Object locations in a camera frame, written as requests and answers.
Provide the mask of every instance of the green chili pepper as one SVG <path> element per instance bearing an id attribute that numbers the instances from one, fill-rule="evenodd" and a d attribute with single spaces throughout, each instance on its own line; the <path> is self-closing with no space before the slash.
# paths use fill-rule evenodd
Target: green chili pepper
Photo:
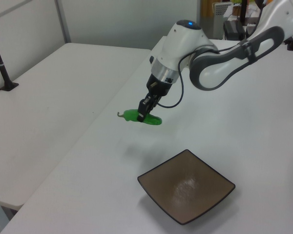
<path id="1" fill-rule="evenodd" d="M 138 115 L 139 113 L 138 113 L 138 110 L 136 109 L 124 111 L 122 115 L 120 115 L 119 112 L 117 113 L 118 117 L 123 117 L 126 121 L 134 121 L 134 122 L 138 122 L 137 120 Z M 160 125 L 162 123 L 162 119 L 159 117 L 147 114 L 143 123 L 150 124 L 150 125 Z"/>

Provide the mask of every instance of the brown bowl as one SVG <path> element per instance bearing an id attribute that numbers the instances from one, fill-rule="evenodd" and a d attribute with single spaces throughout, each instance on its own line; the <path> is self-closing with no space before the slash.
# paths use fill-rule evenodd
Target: brown bowl
<path id="1" fill-rule="evenodd" d="M 139 176 L 138 181 L 153 201 L 181 225 L 205 214 L 235 188 L 189 150 Z"/>

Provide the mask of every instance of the black pole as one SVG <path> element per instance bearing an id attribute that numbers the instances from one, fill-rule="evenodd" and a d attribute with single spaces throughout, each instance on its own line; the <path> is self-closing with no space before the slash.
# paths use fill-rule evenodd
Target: black pole
<path id="1" fill-rule="evenodd" d="M 242 0 L 241 3 L 241 14 L 240 14 L 240 22 L 242 23 L 242 25 L 245 22 L 245 14 L 246 14 L 246 8 L 248 6 L 248 0 Z"/>
<path id="2" fill-rule="evenodd" d="M 3 80 L 4 80 L 4 87 L 1 88 L 1 90 L 5 91 L 11 91 L 15 87 L 17 87 L 19 84 L 13 83 L 8 75 L 8 72 L 5 69 L 4 63 L 2 61 L 1 55 L 0 55 L 0 72 L 2 74 Z"/>

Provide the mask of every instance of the dark plate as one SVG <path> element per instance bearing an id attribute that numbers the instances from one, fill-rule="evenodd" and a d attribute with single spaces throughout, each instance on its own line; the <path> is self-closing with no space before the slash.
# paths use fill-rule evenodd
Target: dark plate
<path id="1" fill-rule="evenodd" d="M 153 201 L 181 225 L 205 214 L 235 188 L 189 150 L 139 176 L 138 181 Z"/>

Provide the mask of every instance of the background table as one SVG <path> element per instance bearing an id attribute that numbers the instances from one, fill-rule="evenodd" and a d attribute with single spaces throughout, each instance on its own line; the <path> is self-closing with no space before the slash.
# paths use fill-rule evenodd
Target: background table
<path id="1" fill-rule="evenodd" d="M 0 205 L 28 200 L 148 54 L 66 44 L 0 91 Z"/>
<path id="2" fill-rule="evenodd" d="M 150 69 L 146 58 L 2 234 L 293 233 L 293 52 L 280 46 L 210 92 L 196 89 L 185 69 L 181 104 L 152 112 L 163 119 L 160 126 L 117 117 L 144 98 Z M 179 95 L 177 82 L 161 103 Z M 236 189 L 181 226 L 137 176 L 184 149 Z"/>

